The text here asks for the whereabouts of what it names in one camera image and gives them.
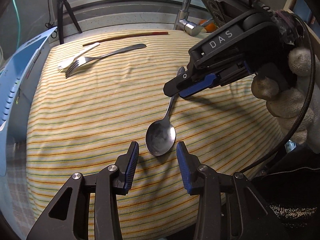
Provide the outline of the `white gloved right hand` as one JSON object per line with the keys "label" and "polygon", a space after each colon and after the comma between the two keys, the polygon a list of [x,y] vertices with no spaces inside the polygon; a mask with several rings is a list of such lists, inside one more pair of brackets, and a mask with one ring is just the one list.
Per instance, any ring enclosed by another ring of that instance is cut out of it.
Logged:
{"label": "white gloved right hand", "polygon": [[[315,66],[316,75],[312,99],[302,123],[291,140],[298,145],[307,144],[313,152],[319,153],[319,59],[317,58],[315,58]],[[253,95],[266,101],[269,113],[277,119],[284,135],[293,126],[305,101],[310,82],[310,50],[303,47],[292,50],[289,53],[289,67],[297,75],[295,88],[281,92],[276,81],[258,76],[253,78],[251,85]]]}

